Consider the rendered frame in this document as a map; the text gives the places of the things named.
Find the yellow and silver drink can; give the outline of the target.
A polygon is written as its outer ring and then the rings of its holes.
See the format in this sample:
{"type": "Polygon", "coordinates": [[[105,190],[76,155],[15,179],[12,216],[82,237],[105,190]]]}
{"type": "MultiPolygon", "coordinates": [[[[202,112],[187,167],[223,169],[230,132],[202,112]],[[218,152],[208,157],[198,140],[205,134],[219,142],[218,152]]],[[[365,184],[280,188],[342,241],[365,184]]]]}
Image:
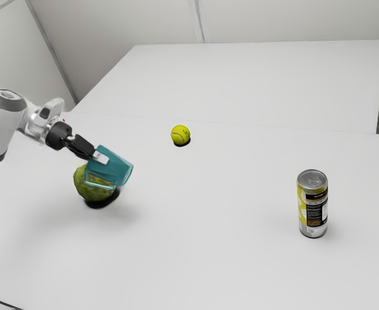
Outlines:
{"type": "Polygon", "coordinates": [[[299,230],[308,238],[320,238],[328,228],[328,178],[307,169],[299,173],[296,184],[299,230]]]}

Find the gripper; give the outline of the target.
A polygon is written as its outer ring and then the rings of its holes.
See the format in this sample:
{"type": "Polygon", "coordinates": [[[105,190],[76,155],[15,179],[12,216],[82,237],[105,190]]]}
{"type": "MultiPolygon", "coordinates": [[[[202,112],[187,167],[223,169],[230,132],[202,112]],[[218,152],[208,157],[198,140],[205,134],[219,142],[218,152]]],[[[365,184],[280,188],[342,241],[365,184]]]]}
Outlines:
{"type": "Polygon", "coordinates": [[[101,164],[109,162],[108,156],[100,153],[95,147],[79,134],[72,135],[72,127],[63,121],[53,124],[46,134],[45,143],[51,149],[68,148],[77,157],[84,160],[94,160],[101,164]]]}

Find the yellow tennis ball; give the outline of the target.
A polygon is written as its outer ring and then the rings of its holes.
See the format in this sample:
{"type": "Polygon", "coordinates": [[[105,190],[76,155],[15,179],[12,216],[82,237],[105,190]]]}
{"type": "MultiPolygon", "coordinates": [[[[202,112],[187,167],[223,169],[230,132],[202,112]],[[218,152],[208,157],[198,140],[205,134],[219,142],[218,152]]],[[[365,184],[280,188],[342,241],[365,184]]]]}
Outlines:
{"type": "Polygon", "coordinates": [[[176,125],[171,129],[170,137],[175,145],[185,145],[190,141],[190,130],[184,125],[176,125]]]}

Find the green bumpy round fruit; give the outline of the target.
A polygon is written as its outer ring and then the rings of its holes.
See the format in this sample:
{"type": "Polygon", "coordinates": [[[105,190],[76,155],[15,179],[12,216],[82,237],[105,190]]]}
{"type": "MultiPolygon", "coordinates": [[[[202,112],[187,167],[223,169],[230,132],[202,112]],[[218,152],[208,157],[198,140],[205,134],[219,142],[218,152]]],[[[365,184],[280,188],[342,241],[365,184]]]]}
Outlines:
{"type": "Polygon", "coordinates": [[[95,187],[85,182],[86,164],[78,167],[73,174],[74,187],[77,193],[84,199],[86,204],[94,208],[101,208],[108,205],[120,195],[120,189],[104,189],[95,187]]]}

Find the teal faceted mug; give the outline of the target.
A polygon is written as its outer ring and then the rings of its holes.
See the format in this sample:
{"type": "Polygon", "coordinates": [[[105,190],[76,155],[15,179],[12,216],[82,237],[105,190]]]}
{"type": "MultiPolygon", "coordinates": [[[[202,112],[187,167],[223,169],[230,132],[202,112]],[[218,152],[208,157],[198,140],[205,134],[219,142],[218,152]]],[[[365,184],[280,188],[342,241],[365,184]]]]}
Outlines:
{"type": "Polygon", "coordinates": [[[133,168],[129,161],[99,145],[85,167],[85,183],[100,189],[114,190],[128,182],[133,168]]]}

